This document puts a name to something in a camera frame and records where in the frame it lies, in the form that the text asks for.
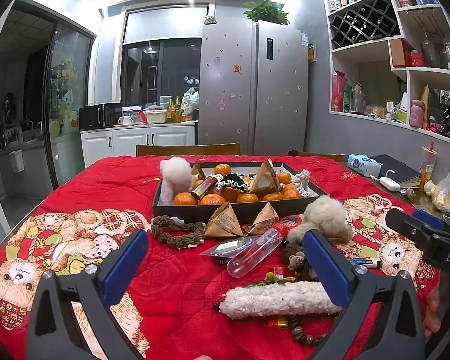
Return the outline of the white power adapter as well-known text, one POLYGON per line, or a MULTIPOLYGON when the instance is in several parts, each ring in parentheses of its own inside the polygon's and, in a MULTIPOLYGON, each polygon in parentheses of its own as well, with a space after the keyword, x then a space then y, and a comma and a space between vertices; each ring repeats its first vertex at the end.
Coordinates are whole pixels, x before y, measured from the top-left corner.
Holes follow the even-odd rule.
POLYGON ((379 178, 379 183, 391 192, 398 192, 401 189, 399 183, 389 177, 379 178))

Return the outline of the white wall shelf unit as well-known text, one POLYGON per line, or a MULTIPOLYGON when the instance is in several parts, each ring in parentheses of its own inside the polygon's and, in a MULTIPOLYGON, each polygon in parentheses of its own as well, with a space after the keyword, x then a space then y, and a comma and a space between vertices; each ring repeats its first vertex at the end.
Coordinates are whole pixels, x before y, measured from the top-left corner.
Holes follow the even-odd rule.
POLYGON ((450 143, 450 16, 439 0, 323 0, 332 115, 450 143))

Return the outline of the kraft triangular snack packet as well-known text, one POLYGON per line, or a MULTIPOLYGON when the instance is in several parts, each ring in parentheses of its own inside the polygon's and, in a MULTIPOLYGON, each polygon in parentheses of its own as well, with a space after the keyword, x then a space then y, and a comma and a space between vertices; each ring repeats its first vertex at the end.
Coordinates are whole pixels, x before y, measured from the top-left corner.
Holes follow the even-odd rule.
POLYGON ((258 236, 265 233, 269 228, 279 221, 278 214, 271 203, 266 203, 257 215, 257 218, 247 230, 249 236, 258 236))
POLYGON ((229 202, 221 205, 211 216, 205 227, 204 237, 242 237, 241 225, 229 202))

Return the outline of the brown braided hair clip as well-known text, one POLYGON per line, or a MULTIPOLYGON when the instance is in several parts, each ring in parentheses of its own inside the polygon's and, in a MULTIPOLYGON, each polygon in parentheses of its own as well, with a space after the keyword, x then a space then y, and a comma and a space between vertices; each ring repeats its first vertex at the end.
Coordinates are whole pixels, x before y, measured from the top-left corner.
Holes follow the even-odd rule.
POLYGON ((151 231, 156 241, 174 250, 196 248, 204 243, 206 225, 185 223, 168 215, 153 218, 151 231))

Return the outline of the silver double-door refrigerator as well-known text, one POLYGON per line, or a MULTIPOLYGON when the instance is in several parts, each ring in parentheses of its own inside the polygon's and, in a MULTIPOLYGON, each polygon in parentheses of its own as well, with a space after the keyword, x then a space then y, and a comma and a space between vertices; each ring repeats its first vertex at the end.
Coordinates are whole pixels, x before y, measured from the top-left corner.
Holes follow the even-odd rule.
POLYGON ((197 141, 245 155, 305 144, 308 36, 293 25, 221 17, 203 28, 197 141))

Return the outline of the green potted plant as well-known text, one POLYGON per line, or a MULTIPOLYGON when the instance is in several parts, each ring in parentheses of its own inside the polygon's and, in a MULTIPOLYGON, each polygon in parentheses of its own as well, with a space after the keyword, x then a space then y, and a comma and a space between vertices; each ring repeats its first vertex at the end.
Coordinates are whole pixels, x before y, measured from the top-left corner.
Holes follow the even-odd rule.
POLYGON ((279 25, 289 25, 289 13, 283 10, 284 5, 271 0, 245 2, 247 10, 244 14, 252 21, 266 21, 279 25))

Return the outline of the black laptop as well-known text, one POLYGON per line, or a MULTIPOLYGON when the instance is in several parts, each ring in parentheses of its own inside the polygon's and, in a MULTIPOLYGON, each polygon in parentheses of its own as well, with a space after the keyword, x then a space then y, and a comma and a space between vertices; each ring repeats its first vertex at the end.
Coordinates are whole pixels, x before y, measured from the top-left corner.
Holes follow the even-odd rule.
POLYGON ((380 177, 389 177, 404 189, 418 189, 420 173, 416 170, 387 154, 376 155, 371 157, 371 159, 381 164, 380 177))

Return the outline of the blue tissue pack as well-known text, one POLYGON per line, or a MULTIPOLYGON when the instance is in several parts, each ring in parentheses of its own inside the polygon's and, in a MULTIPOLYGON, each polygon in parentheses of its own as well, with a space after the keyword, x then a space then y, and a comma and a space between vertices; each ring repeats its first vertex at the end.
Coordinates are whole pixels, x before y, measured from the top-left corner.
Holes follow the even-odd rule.
POLYGON ((381 170, 381 163, 364 154, 350 154, 347 166, 365 177, 378 177, 381 170))

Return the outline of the white fluffy plush toy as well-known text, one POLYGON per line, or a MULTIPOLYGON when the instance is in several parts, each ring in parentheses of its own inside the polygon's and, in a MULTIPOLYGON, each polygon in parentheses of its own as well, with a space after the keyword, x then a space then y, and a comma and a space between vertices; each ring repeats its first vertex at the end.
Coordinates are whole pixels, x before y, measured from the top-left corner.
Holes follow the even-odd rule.
POLYGON ((190 192, 193 185, 192 167, 182 157, 171 157, 161 160, 161 188, 159 203, 171 206, 177 194, 190 192))

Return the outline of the drink cup with straw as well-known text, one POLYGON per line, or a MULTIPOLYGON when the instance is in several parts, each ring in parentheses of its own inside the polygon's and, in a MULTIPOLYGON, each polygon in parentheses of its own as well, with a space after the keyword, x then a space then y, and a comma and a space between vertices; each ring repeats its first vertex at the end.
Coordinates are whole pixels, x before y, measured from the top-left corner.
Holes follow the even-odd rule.
POLYGON ((424 157, 420 165, 419 189, 424 191, 424 186, 432 179, 433 170, 437 160, 437 152, 434 150, 434 141, 429 147, 423 147, 424 157))

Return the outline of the black microwave oven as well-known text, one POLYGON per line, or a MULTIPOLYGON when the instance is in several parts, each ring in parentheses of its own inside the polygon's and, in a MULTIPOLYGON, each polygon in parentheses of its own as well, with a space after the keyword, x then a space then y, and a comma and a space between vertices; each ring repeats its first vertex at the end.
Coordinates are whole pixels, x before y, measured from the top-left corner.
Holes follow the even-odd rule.
POLYGON ((79 108, 79 130, 110 128, 122 116, 120 103, 100 103, 79 108))

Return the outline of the white kitchen cabinet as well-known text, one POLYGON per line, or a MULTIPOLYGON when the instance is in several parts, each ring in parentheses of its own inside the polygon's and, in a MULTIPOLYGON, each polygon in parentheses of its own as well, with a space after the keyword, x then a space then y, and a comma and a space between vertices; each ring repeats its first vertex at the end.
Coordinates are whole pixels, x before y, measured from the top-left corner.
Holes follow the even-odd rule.
POLYGON ((81 144, 85 167, 100 159, 135 156, 137 145, 195 146, 196 120, 179 124, 134 124, 82 131, 81 144))

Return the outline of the beige fluffy pompom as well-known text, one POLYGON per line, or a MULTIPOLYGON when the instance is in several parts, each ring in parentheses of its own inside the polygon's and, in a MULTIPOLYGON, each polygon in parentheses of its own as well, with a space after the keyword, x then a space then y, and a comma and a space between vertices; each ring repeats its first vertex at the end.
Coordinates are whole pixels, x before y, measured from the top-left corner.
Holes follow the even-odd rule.
POLYGON ((314 229, 333 245, 345 245, 353 238, 353 230, 346 221, 347 210, 328 195, 321 195, 310 203, 301 219, 302 223, 289 231, 288 242, 301 244, 305 233, 314 229))

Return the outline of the red bear-print quilt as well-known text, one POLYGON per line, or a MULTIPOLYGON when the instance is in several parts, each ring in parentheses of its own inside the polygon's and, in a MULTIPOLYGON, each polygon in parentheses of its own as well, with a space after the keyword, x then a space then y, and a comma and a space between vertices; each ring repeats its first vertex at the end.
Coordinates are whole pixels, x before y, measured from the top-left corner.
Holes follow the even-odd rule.
MULTIPOLYGON (((37 213, 66 212, 92 208, 132 209, 152 218, 152 200, 158 188, 159 157, 113 157, 88 170, 45 199, 37 213)), ((368 179, 352 175, 350 169, 329 158, 276 157, 296 171, 311 172, 311 182, 331 197, 344 202, 364 197, 379 203, 379 213, 400 206, 407 214, 413 208, 379 191, 368 179)), ((173 250, 148 234, 148 252, 131 281, 127 293, 142 317, 140 331, 151 345, 145 359, 308 359, 315 347, 294 341, 287 328, 272 328, 264 319, 231 320, 214 310, 222 295, 236 286, 263 279, 281 265, 275 250, 249 275, 232 279, 225 266, 200 253, 216 243, 205 241, 199 248, 173 250)), ((438 269, 420 259, 414 283, 423 311, 426 297, 437 285, 438 269)), ((13 359, 25 359, 26 322, 7 330, 0 320, 0 341, 13 359)))

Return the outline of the white blue lighter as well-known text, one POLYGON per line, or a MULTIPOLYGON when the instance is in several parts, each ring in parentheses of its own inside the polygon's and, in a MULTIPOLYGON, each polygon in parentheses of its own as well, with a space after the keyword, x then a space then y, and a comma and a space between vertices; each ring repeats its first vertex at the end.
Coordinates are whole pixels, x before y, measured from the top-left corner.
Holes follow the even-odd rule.
POLYGON ((349 260, 353 265, 363 265, 371 269, 381 269, 383 266, 380 258, 364 258, 364 257, 353 257, 349 260))

